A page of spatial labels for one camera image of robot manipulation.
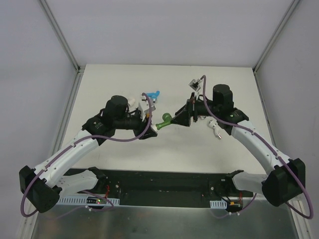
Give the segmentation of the green faucet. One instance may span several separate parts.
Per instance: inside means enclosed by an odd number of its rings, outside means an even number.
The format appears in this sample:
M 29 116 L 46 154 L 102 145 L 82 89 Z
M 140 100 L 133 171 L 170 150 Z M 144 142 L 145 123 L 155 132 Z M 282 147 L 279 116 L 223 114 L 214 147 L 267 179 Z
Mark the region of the green faucet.
M 160 130 L 163 127 L 166 127 L 166 126 L 170 125 L 171 124 L 171 120 L 172 120 L 172 116 L 169 113 L 164 113 L 162 115 L 162 120 L 163 120 L 163 122 L 156 124 L 157 130 Z

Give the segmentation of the second white elbow fitting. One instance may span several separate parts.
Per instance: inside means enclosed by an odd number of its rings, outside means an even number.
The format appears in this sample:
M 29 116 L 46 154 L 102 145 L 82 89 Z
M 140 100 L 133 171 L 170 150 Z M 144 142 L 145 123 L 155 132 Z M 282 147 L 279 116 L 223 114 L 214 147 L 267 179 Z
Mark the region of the second white elbow fitting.
M 133 107 L 136 103 L 136 99 L 135 98 L 128 98 L 128 105 L 129 107 Z

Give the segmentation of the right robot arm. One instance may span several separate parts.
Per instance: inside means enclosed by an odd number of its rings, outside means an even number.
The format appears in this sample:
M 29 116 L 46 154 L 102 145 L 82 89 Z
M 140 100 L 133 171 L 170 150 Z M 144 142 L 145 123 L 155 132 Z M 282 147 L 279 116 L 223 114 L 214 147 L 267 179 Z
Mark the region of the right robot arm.
M 234 107 L 228 85 L 215 85 L 212 100 L 198 94 L 200 83 L 190 83 L 190 87 L 193 93 L 175 113 L 171 123 L 189 127 L 200 116 L 215 115 L 218 125 L 242 143 L 265 170 L 265 174 L 250 174 L 243 170 L 229 174 L 230 181 L 224 184 L 227 195 L 234 197 L 242 190 L 250 191 L 263 195 L 270 204 L 278 207 L 305 191 L 305 164 L 298 158 L 290 159 L 257 133 L 249 118 Z

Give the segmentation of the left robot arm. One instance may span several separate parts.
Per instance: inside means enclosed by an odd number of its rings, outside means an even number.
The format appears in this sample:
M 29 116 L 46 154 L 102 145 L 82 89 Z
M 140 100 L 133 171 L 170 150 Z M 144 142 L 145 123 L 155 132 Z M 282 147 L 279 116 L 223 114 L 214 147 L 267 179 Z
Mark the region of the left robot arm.
M 132 112 L 129 108 L 127 98 L 112 96 L 105 107 L 89 118 L 64 147 L 37 166 L 24 166 L 19 171 L 23 194 L 20 212 L 24 217 L 35 214 L 24 211 L 26 201 L 35 207 L 35 212 L 45 213 L 60 198 L 70 194 L 85 190 L 102 193 L 106 183 L 98 168 L 91 167 L 72 176 L 66 176 L 65 173 L 104 142 L 132 142 L 157 136 L 157 129 L 152 124 L 155 110 L 152 99 L 142 93 L 139 106 Z

